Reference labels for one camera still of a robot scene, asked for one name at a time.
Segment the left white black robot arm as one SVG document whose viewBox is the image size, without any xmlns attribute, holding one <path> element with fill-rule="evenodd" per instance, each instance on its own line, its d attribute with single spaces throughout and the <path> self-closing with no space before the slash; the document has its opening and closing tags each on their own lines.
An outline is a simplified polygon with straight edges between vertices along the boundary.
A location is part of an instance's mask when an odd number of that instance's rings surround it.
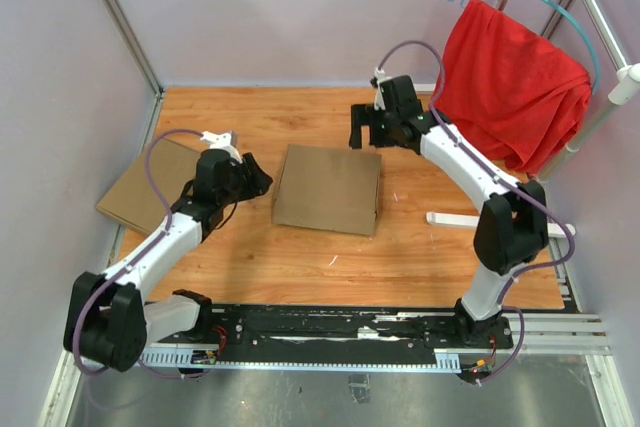
<svg viewBox="0 0 640 427">
<path fill-rule="evenodd" d="M 225 224 L 226 208 L 267 194 L 272 183 L 250 153 L 203 151 L 194 178 L 156 230 L 104 272 L 84 272 L 75 280 L 63 347 L 77 367 L 87 375 L 125 372 L 147 346 L 174 334 L 207 340 L 214 330 L 210 298 L 185 289 L 164 301 L 149 296 L 179 260 Z"/>
</svg>

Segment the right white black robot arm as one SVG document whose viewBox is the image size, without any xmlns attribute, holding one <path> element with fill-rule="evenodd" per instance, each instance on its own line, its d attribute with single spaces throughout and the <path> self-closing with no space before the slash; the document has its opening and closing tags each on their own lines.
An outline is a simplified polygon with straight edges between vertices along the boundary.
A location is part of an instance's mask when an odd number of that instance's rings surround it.
<svg viewBox="0 0 640 427">
<path fill-rule="evenodd" d="M 373 102 L 351 107 L 349 146 L 360 149 L 362 129 L 369 145 L 411 150 L 438 166 L 467 195 L 479 213 L 473 247 L 479 265 L 471 286 L 456 301 L 455 339 L 474 347 L 496 327 L 504 290 L 516 269 L 548 245 L 544 188 L 520 182 L 491 163 L 435 107 L 425 108 L 408 75 L 377 71 Z"/>
</svg>

